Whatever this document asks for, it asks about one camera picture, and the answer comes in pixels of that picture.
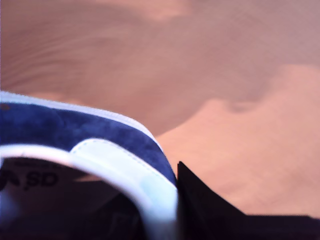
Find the orange floor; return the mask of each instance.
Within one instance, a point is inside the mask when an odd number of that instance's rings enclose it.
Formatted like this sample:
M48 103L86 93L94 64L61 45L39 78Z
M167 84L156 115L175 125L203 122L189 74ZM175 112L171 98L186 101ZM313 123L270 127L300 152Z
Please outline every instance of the orange floor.
M246 213L320 217L319 9L3 0L1 89L137 119Z

